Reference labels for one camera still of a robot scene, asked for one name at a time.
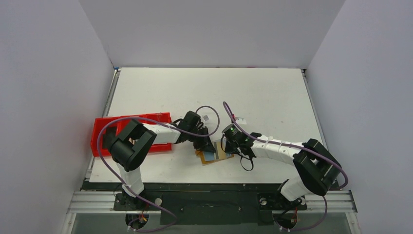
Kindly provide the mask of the yellow leather card holder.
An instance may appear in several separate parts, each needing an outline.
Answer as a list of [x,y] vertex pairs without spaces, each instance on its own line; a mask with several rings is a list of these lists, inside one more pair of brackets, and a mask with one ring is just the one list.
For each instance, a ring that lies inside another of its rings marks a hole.
[[233,154],[228,154],[223,151],[220,141],[214,141],[213,146],[215,148],[214,153],[195,151],[195,155],[200,159],[202,164],[207,165],[234,157]]

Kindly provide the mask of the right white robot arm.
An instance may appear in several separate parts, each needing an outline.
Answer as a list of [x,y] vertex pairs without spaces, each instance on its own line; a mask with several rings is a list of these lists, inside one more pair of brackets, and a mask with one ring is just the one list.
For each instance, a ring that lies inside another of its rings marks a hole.
[[275,194],[275,203],[289,207],[298,198],[315,194],[324,196],[341,172],[341,165],[316,139],[307,142],[276,142],[259,134],[246,134],[235,124],[223,129],[224,151],[239,155],[252,162],[256,158],[268,158],[295,167],[298,176],[283,182]]

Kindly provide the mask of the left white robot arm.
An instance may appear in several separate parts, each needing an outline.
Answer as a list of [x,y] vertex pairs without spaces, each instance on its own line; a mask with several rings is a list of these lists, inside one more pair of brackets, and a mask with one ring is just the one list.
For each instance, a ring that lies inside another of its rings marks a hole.
[[192,142],[199,152],[215,153],[216,150],[209,138],[209,132],[201,121],[201,117],[188,111],[184,118],[173,123],[147,124],[131,119],[117,133],[106,130],[103,135],[103,147],[107,149],[116,162],[123,181],[123,191],[127,194],[126,203],[134,210],[145,204],[145,196],[140,166],[144,162],[150,148],[154,144],[179,144]]

